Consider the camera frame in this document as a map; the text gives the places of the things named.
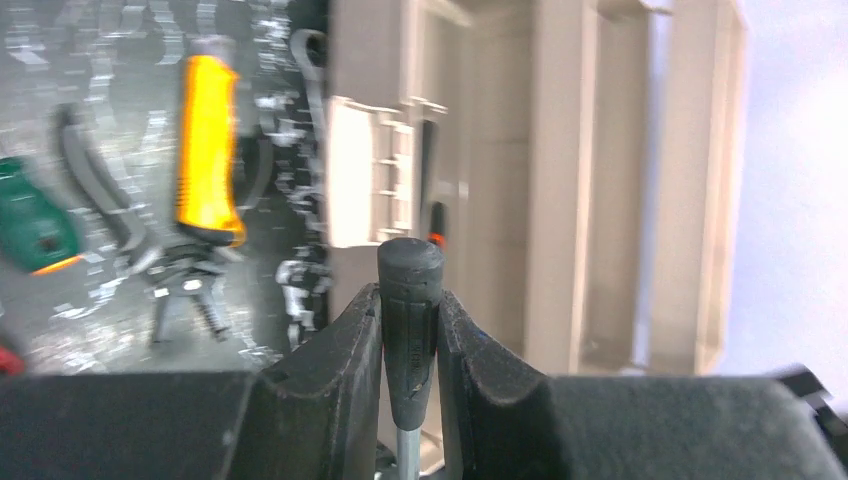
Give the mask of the beige plastic tool box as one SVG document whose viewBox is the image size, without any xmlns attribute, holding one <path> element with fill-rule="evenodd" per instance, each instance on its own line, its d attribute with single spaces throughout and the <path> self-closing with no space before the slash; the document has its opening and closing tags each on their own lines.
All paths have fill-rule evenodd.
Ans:
<svg viewBox="0 0 848 480">
<path fill-rule="evenodd" d="M 446 286 L 501 358 L 616 379 L 725 347 L 747 27 L 735 1 L 335 1 L 329 242 L 340 313 L 376 278 L 385 141 L 441 105 L 397 212 L 447 209 Z"/>
</svg>

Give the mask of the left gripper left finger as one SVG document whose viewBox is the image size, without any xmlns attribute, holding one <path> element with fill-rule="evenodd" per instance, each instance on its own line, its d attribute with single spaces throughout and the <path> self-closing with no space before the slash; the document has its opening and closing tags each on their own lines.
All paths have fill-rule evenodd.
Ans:
<svg viewBox="0 0 848 480">
<path fill-rule="evenodd" d="M 1 383 L 5 479 L 369 479 L 381 382 L 365 286 L 260 371 L 16 376 Z"/>
</svg>

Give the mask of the black handle hammer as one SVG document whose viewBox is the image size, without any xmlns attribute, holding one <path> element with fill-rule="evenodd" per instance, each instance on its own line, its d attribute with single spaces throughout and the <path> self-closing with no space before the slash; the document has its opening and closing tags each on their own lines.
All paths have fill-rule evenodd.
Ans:
<svg viewBox="0 0 848 480">
<path fill-rule="evenodd" d="M 377 263 L 384 362 L 397 430 L 398 477 L 417 479 L 445 258 L 438 246 L 404 237 L 381 244 Z"/>
</svg>

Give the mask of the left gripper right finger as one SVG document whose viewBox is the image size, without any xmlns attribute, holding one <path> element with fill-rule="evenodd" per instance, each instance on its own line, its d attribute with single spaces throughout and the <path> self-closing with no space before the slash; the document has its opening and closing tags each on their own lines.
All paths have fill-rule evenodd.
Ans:
<svg viewBox="0 0 848 480">
<path fill-rule="evenodd" d="M 452 294 L 438 340 L 452 479 L 843 479 L 805 404 L 762 377 L 545 375 Z"/>
</svg>

